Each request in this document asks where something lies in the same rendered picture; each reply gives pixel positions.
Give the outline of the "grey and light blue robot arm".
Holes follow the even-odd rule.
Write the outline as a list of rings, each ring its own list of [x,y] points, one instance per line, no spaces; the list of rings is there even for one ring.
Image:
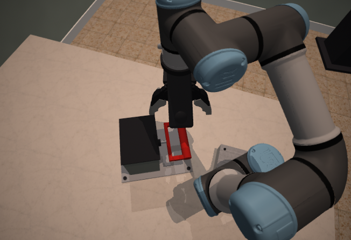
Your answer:
[[[217,24],[201,0],[155,2],[164,64],[189,68],[205,91],[231,87],[257,60],[267,72],[293,134],[293,158],[256,144],[193,184],[208,216],[232,214],[246,239],[290,240],[340,200],[348,175],[343,135],[305,55],[306,11],[279,4]],[[169,127],[193,127],[191,73],[167,73],[167,94]]]

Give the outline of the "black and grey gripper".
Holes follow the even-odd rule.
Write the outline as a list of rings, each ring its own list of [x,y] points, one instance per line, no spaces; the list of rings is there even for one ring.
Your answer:
[[[149,115],[155,115],[155,112],[158,111],[160,107],[163,107],[166,105],[166,101],[168,101],[168,94],[167,94],[167,73],[170,75],[174,76],[185,76],[191,73],[191,79],[192,79],[192,101],[194,101],[194,105],[201,107],[202,111],[206,113],[206,115],[211,115],[212,114],[212,109],[210,106],[210,102],[208,99],[208,95],[206,91],[198,86],[196,86],[196,79],[194,78],[192,72],[188,69],[184,70],[174,70],[169,67],[167,67],[162,58],[162,53],[160,55],[160,62],[161,66],[164,69],[163,71],[163,84],[161,88],[157,88],[155,92],[152,95],[152,100],[150,103],[150,108],[149,108]]]

